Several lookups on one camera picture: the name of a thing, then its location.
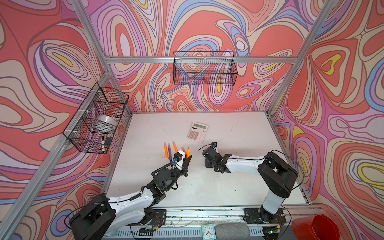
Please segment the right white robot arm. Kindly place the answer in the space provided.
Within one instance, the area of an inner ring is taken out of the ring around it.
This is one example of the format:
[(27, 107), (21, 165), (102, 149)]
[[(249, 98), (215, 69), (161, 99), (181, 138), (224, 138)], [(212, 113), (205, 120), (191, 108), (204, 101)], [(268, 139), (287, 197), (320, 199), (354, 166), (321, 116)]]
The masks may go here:
[(268, 152), (261, 157), (239, 157), (221, 155), (217, 148), (210, 146), (203, 150), (206, 167), (217, 173), (248, 173), (261, 176), (269, 191), (259, 208), (244, 209), (243, 220), (247, 224), (273, 224), (280, 215), (281, 205), (289, 198), (298, 172), (279, 155)]

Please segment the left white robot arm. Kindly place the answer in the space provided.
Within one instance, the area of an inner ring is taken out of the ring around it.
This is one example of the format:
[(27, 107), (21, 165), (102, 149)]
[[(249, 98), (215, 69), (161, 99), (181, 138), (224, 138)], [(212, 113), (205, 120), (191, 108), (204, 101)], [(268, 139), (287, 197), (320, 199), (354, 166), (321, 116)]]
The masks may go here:
[(188, 176), (192, 155), (183, 151), (174, 154), (172, 160), (151, 173), (153, 179), (138, 192), (108, 198), (105, 194), (94, 197), (87, 205), (77, 209), (69, 220), (76, 240), (100, 240), (106, 233), (130, 224), (146, 225), (153, 219), (153, 206), (160, 203), (169, 190), (178, 188), (181, 176)]

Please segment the purple pen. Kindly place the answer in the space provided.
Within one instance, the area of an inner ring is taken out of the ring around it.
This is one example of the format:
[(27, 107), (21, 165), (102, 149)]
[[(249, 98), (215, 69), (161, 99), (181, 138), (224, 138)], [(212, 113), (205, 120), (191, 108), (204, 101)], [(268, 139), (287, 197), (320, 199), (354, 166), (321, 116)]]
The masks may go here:
[(170, 143), (167, 144), (167, 148), (168, 148), (169, 160), (171, 161), (171, 160), (172, 160), (172, 150), (171, 150), (171, 145), (170, 145)]

